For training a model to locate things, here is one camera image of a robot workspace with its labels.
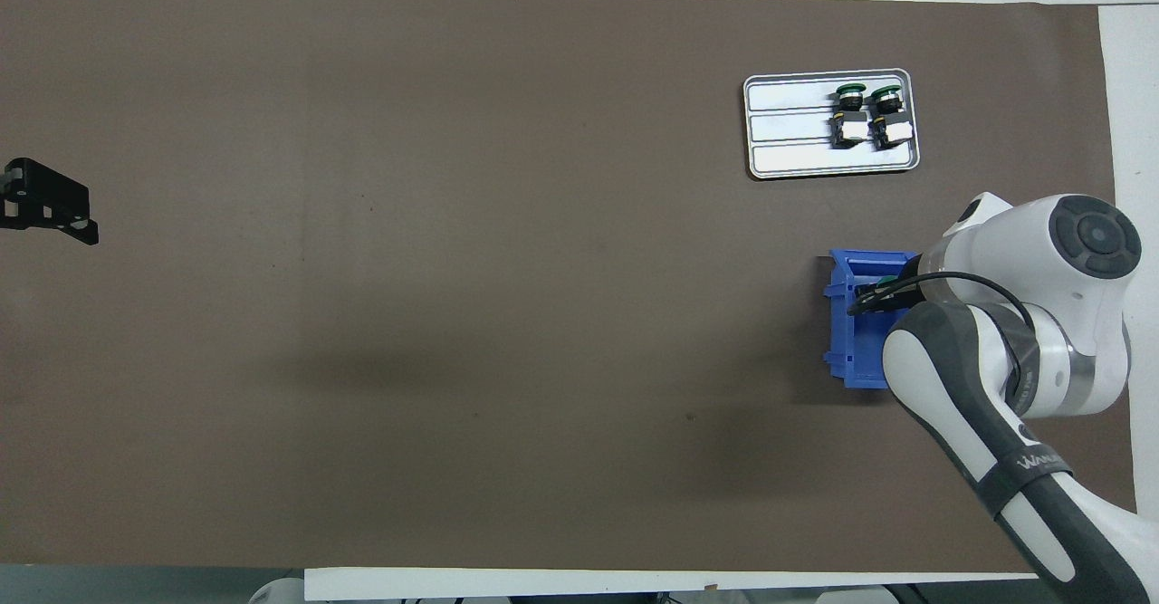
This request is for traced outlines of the blue plastic storage bin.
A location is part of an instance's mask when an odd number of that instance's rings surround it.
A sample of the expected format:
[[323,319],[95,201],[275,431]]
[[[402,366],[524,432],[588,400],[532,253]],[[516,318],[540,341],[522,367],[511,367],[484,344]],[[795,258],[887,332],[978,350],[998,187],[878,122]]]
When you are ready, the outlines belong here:
[[859,285],[882,275],[904,274],[916,253],[832,249],[829,257],[834,262],[823,290],[829,299],[829,349],[824,352],[829,373],[851,390],[887,390],[885,336],[909,311],[865,312],[854,318],[846,311]]

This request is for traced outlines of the silver metal tray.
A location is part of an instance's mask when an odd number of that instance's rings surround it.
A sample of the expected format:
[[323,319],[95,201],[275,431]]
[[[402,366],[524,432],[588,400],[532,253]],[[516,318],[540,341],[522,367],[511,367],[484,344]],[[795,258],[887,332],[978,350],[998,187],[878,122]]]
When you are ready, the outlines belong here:
[[[879,150],[873,134],[852,150],[832,145],[834,92],[840,85],[866,85],[863,110],[872,125],[870,93],[902,83],[905,107],[914,122],[914,140]],[[742,116],[748,167],[755,179],[807,179],[890,174],[914,169],[920,161],[916,130],[914,87],[902,68],[795,72],[749,77],[742,83]]]

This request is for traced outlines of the brown table mat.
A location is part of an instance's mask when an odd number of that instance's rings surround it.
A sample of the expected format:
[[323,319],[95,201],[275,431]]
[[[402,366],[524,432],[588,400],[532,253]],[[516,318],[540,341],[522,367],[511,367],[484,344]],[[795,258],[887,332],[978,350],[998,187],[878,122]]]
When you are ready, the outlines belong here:
[[[902,68],[914,169],[755,179],[749,77]],[[1094,7],[0,0],[0,563],[1026,572],[829,374],[828,252],[1113,199]]]

